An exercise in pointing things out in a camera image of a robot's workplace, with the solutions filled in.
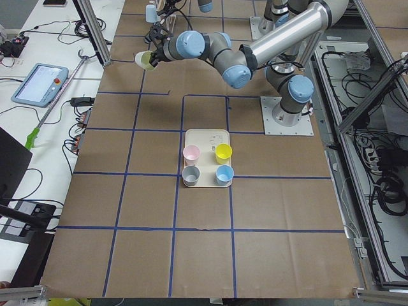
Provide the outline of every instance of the gray cup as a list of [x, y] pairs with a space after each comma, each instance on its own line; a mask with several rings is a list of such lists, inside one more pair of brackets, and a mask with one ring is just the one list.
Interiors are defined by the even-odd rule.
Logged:
[[200, 169], [195, 166], [187, 166], [183, 169], [181, 176], [183, 177], [184, 185], [189, 187], [194, 186], [200, 178]]

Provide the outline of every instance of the blue joint cap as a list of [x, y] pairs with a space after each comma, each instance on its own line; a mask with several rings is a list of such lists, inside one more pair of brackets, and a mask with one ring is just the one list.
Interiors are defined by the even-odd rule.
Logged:
[[230, 38], [230, 36], [229, 36], [227, 33], [224, 33], [224, 32], [216, 32], [216, 33], [221, 34], [221, 35], [224, 36], [224, 38], [225, 38], [225, 40], [226, 40], [226, 42], [227, 42], [228, 48], [231, 48], [231, 47], [232, 47], [231, 38]]
[[279, 18], [276, 21], [275, 26], [280, 27], [282, 24], [285, 24], [286, 22], [288, 22], [288, 20], [289, 20], [289, 13], [286, 13], [285, 15], [283, 15], [281, 18]]
[[232, 88], [239, 89], [249, 82], [251, 71], [247, 66], [235, 65], [224, 71], [222, 78]]
[[314, 86], [308, 77], [295, 75], [288, 82], [291, 97], [299, 104], [307, 103], [313, 95]]
[[204, 52], [204, 37], [197, 31], [183, 32], [177, 38], [176, 49], [185, 59], [195, 59]]
[[201, 12], [208, 13], [209, 11], [212, 11], [212, 2], [204, 5], [199, 5], [198, 8], [200, 9]]

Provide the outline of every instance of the white desk surface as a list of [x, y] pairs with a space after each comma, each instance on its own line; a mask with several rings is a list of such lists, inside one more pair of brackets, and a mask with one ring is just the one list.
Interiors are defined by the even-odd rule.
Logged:
[[[72, 0], [69, 0], [63, 8], [44, 7], [42, 0], [39, 0], [30, 14], [22, 30], [32, 29], [40, 24], [47, 24], [53, 21], [75, 21], [79, 19], [78, 13]], [[112, 41], [115, 35], [120, 13], [122, 12], [124, 0], [91, 0], [95, 15], [106, 22], [106, 29], [103, 31], [105, 39]], [[40, 27], [36, 31], [59, 33], [68, 23], [56, 23]], [[74, 24], [65, 30], [66, 34], [73, 34]], [[65, 45], [57, 40], [57, 34], [43, 34], [26, 32], [30, 39], [23, 49], [20, 57], [15, 59], [12, 68], [0, 66], [0, 75], [3, 77], [25, 77], [33, 66], [38, 63], [53, 64], [67, 67], [70, 72], [79, 63], [77, 53], [80, 49], [84, 55], [94, 55], [94, 49], [89, 39], [80, 40], [72, 45]], [[79, 39], [76, 36], [62, 36], [62, 40], [71, 42]], [[10, 59], [5, 59], [4, 63], [9, 65]], [[88, 63], [88, 68], [80, 71], [75, 78], [101, 79], [103, 68], [97, 58], [93, 58]]]
[[[106, 22], [103, 31], [105, 39], [112, 41], [119, 21], [124, 0], [91, 0], [92, 7], [97, 17]], [[78, 20], [78, 13], [72, 3], [64, 8], [45, 8], [42, 0], [39, 0], [33, 12], [30, 14], [22, 30], [32, 29], [38, 24], [46, 24], [55, 20]], [[58, 23], [40, 27], [39, 31], [59, 33], [66, 24]], [[73, 25], [65, 32], [73, 33]], [[77, 52], [83, 49], [84, 55], [93, 55], [93, 47], [88, 39], [80, 40], [72, 45], [65, 45], [57, 41], [55, 34], [27, 33], [30, 40], [21, 56], [16, 59], [12, 68], [0, 66], [0, 77], [17, 77], [24, 79], [37, 62], [64, 66], [71, 73], [78, 65], [80, 59]], [[77, 39], [73, 36], [63, 36], [64, 41]], [[90, 96], [95, 97], [98, 91], [103, 68], [99, 61], [93, 58], [86, 62], [76, 74], [75, 80], [66, 89], [60, 98], [59, 104], [51, 113], [47, 122], [55, 122], [59, 118], [61, 105], [72, 97]], [[18, 82], [0, 81], [0, 112], [20, 104], [11, 101], [11, 96], [19, 86]], [[46, 108], [37, 109], [40, 117], [46, 112]], [[37, 125], [38, 120], [33, 110], [17, 108], [0, 115], [0, 126], [16, 138], [21, 144], [25, 144], [27, 135]], [[33, 158], [30, 168], [37, 168], [43, 173], [43, 182], [40, 188], [30, 197], [35, 199], [51, 199], [64, 202], [68, 191], [71, 175], [61, 146], [68, 138], [68, 129], [75, 123], [72, 106], [67, 103], [62, 109], [62, 119], [58, 124], [44, 125], [35, 141], [35, 148], [31, 150]], [[67, 152], [68, 159], [74, 167], [76, 156]], [[22, 197], [35, 189], [40, 175], [35, 171], [28, 171], [19, 185], [15, 197]], [[61, 213], [61, 209], [55, 211], [55, 215]], [[0, 223], [5, 223], [5, 218], [0, 218]], [[51, 221], [49, 228], [56, 225], [56, 220]], [[11, 281], [22, 256], [27, 249], [26, 244], [0, 240], [0, 281]]]

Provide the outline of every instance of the green handle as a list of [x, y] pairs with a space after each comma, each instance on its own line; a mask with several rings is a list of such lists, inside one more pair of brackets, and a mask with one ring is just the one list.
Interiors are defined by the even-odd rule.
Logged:
[[37, 138], [38, 133], [40, 132], [40, 129], [38, 127], [36, 127], [35, 129], [33, 129], [33, 131], [31, 132], [30, 135], [27, 136], [27, 141], [25, 143], [25, 147], [28, 150], [31, 150], [31, 148], [34, 147], [34, 141]]

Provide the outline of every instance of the white tray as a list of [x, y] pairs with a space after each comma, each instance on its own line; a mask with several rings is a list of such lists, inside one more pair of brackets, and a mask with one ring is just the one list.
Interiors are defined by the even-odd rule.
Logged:
[[[186, 132], [185, 146], [196, 145], [200, 148], [201, 155], [196, 166], [200, 169], [200, 178], [195, 186], [188, 187], [216, 187], [225, 188], [231, 185], [232, 181], [225, 186], [217, 184], [215, 171], [220, 167], [215, 159], [215, 148], [220, 143], [230, 144], [230, 134], [224, 129], [189, 129]], [[231, 166], [231, 158], [226, 163]]]

